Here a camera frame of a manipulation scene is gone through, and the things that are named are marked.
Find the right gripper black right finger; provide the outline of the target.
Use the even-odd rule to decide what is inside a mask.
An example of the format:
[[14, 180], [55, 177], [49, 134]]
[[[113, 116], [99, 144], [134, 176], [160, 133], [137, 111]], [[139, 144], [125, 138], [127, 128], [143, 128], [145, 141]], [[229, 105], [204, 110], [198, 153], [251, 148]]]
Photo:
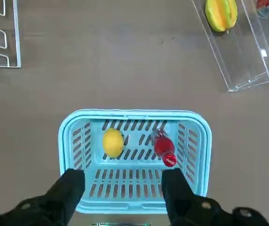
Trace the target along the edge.
[[269, 226], [255, 209], [236, 207], [228, 213], [216, 200], [194, 194], [180, 169], [163, 171], [161, 189], [172, 226]]

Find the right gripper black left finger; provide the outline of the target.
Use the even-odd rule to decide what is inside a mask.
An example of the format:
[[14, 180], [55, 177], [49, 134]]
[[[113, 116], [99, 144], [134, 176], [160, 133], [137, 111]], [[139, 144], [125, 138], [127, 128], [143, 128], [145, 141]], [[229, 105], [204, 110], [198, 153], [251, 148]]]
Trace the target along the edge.
[[67, 169], [44, 195], [25, 199], [0, 214], [0, 226], [66, 226], [84, 191], [84, 171]]

